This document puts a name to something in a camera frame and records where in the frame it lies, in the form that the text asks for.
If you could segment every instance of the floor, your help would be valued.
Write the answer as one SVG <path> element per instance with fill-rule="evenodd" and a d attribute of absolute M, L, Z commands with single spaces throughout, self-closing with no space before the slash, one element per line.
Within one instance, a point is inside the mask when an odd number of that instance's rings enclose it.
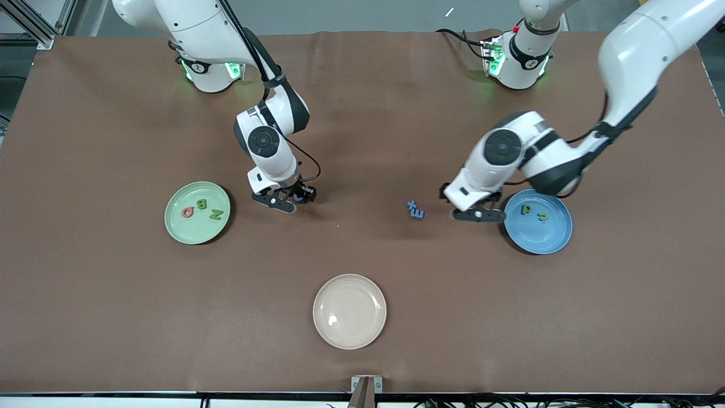
<path fill-rule="evenodd" d="M 44 14 L 52 20 L 57 5 L 50 7 L 48 3 L 59 1 L 31 0 L 39 8 L 52 10 Z M 506 30 L 521 18 L 518 2 L 511 0 L 230 0 L 230 3 L 242 23 L 260 35 L 354 30 L 424 32 L 439 28 Z M 566 19 L 572 31 L 611 30 L 638 6 L 637 0 L 583 0 L 567 11 Z M 158 35 L 126 25 L 116 15 L 110 0 L 88 0 L 79 12 L 75 35 Z M 0 33 L 17 31 L 17 26 L 8 21 L 7 16 L 0 15 Z M 698 46 L 715 92 L 725 98 L 725 33 L 712 31 Z M 0 77 L 26 77 L 35 53 L 31 46 L 0 43 Z M 12 118 L 23 82 L 17 78 L 0 78 L 0 115 Z"/>

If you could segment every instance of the table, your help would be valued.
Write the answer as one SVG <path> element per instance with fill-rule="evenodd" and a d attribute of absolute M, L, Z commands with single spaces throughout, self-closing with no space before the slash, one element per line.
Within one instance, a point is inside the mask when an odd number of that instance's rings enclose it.
<path fill-rule="evenodd" d="M 312 112 L 293 138 L 323 165 L 318 201 L 293 216 L 249 198 L 231 130 L 260 98 L 251 71 L 202 94 L 162 38 L 38 53 L 0 149 L 0 391 L 336 391 L 360 373 L 390 392 L 721 385 L 725 123 L 696 49 L 566 200 L 570 244 L 528 256 L 496 226 L 453 222 L 438 189 L 512 111 L 586 131 L 602 34 L 563 33 L 525 91 L 442 34 L 262 40 Z M 235 216 L 219 240 L 182 245 L 162 214 L 198 180 L 224 186 Z M 343 273 L 389 307 L 358 351 L 312 325 L 317 290 Z"/>

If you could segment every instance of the blue plate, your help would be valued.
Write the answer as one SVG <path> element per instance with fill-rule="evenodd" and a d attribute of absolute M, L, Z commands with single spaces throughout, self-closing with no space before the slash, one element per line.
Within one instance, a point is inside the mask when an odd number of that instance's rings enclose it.
<path fill-rule="evenodd" d="M 562 200 L 528 189 L 506 203 L 504 227 L 522 249 L 548 255 L 564 248 L 571 238 L 571 214 Z"/>

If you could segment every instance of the black circular joint cap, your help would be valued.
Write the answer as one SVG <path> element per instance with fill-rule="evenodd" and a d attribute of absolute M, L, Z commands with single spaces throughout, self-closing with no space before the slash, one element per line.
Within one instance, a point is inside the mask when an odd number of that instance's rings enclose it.
<path fill-rule="evenodd" d="M 521 139 L 506 129 L 494 131 L 484 144 L 484 159 L 494 166 L 506 166 L 521 155 Z"/>
<path fill-rule="evenodd" d="M 279 134 L 269 126 L 255 128 L 247 140 L 249 151 L 263 158 L 270 158 L 277 153 L 279 146 Z"/>

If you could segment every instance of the green plate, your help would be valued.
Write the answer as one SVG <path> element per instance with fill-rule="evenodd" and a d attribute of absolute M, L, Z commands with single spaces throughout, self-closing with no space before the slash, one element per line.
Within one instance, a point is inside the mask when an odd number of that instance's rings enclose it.
<path fill-rule="evenodd" d="M 181 187 L 166 205 L 166 230 L 183 244 L 201 244 L 219 235 L 231 212 L 229 196 L 209 181 Z"/>

